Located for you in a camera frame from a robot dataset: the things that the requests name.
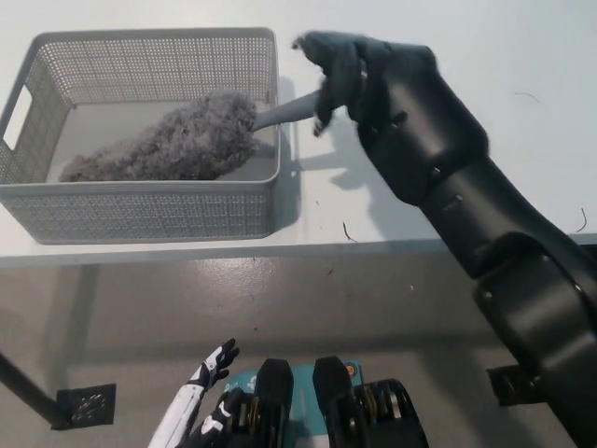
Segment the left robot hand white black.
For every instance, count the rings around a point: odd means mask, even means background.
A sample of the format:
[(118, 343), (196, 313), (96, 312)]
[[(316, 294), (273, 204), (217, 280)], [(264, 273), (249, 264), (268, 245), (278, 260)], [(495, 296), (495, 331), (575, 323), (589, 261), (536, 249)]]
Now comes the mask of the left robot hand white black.
[(205, 393), (228, 374), (240, 349), (234, 339), (221, 344), (179, 389), (148, 444), (149, 448), (178, 447), (197, 418)]

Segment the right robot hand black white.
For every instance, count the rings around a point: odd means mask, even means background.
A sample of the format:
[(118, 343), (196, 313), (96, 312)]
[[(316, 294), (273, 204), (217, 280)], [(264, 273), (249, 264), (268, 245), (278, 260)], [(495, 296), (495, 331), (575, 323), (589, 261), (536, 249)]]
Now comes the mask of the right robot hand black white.
[(422, 205), (442, 181), (488, 155), (486, 132), (442, 78), (427, 46), (310, 31), (292, 47), (324, 75), (314, 135), (345, 107), (361, 147), (402, 202)]

